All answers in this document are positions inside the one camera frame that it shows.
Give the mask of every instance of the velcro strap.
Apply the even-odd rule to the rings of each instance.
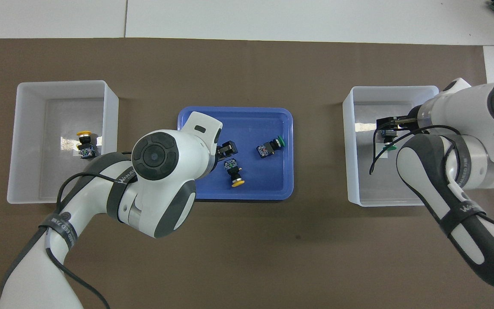
[[[68,245],[68,250],[71,249],[77,241],[77,233],[70,221],[62,215],[51,213],[39,225],[40,227],[50,227],[55,232],[59,233]]]
[[[133,167],[129,167],[114,180],[114,184],[110,189],[110,194],[108,194],[108,200],[106,201],[106,213],[108,213],[110,217],[121,222],[117,215],[121,198],[123,197],[127,186],[137,180],[137,174]]]
[[[485,211],[474,201],[460,202],[441,218],[439,225],[445,235],[449,235],[466,218],[481,212],[485,214]]]

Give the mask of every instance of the robotic arm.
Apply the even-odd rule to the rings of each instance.
[[[158,130],[140,138],[131,160],[115,152],[93,160],[15,261],[0,309],[82,308],[59,268],[91,218],[107,213],[155,238],[175,231],[192,208],[194,180],[237,153],[232,142],[217,146],[221,129],[220,121],[193,112],[180,131]]]
[[[494,84],[470,87],[462,79],[400,117],[402,126],[428,129],[397,156],[404,183],[424,202],[467,264],[494,286],[494,220],[463,191],[494,188]]]

